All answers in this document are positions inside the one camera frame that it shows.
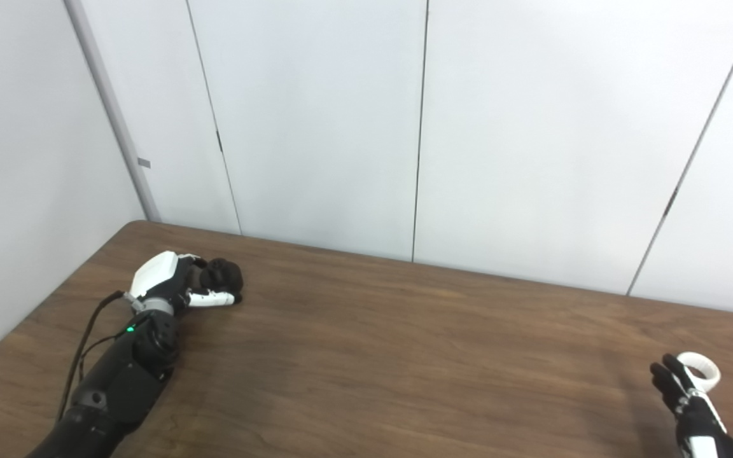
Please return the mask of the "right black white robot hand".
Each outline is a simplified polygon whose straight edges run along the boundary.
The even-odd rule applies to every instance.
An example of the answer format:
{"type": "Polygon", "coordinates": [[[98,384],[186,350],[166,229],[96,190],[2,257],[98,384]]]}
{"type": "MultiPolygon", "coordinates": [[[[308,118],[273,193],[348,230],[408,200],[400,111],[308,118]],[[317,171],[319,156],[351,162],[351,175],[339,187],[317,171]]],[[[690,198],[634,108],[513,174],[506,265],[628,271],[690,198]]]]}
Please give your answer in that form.
{"type": "Polygon", "coordinates": [[[696,352],[663,354],[650,365],[652,383],[674,415],[683,457],[733,457],[733,436],[709,397],[722,379],[718,365],[696,352]]]}

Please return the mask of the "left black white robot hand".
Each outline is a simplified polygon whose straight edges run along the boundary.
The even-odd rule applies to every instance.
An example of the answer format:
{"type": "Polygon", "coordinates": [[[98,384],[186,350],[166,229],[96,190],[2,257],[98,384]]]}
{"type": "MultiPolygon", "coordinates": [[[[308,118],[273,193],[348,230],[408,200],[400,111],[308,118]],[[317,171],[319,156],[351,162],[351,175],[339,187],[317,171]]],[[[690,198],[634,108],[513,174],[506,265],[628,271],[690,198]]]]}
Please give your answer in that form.
{"type": "Polygon", "coordinates": [[[242,302],[241,267],[224,258],[164,251],[146,261],[124,297],[134,315],[156,310],[178,316],[189,309],[242,302]]]}

